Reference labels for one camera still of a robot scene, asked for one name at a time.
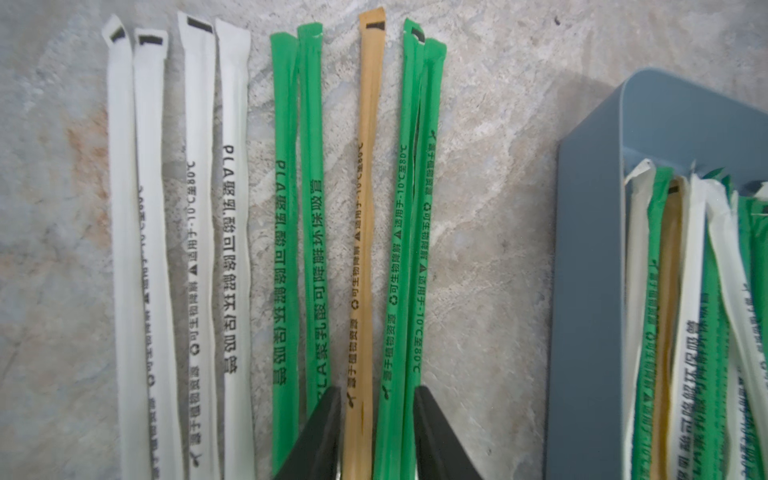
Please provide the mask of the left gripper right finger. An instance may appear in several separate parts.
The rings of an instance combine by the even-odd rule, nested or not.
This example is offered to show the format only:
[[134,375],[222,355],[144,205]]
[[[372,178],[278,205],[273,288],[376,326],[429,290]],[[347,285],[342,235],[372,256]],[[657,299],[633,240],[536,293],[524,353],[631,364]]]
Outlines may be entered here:
[[419,479],[482,479],[426,386],[415,389],[413,415]]

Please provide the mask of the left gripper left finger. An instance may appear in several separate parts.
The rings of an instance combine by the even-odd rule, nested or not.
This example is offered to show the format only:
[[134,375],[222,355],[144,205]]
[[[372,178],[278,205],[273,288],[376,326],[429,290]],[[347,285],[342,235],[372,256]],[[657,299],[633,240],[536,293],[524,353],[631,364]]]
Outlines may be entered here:
[[274,479],[334,480],[338,473],[340,425],[340,388],[332,386],[323,394]]

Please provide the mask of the brown paper straw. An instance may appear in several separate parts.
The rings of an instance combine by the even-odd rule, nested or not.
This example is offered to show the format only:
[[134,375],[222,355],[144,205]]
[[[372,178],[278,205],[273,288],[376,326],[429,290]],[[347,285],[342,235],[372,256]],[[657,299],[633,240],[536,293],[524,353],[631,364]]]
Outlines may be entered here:
[[662,216],[656,222],[658,248],[655,290],[655,376],[649,479],[666,479],[666,437],[670,390],[670,351],[679,297],[679,244],[684,180],[670,175]]
[[361,78],[356,166],[356,206],[350,301],[347,386],[341,477],[370,479],[373,470],[373,150],[386,43],[382,7],[359,16]]

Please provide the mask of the blue plastic storage tray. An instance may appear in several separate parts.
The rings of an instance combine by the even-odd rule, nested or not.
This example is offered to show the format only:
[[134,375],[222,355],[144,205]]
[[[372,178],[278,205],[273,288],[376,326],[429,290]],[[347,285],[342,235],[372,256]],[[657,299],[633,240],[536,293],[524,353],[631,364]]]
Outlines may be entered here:
[[767,176],[767,113],[672,73],[634,73],[561,142],[544,472],[622,475],[624,179],[642,159]]

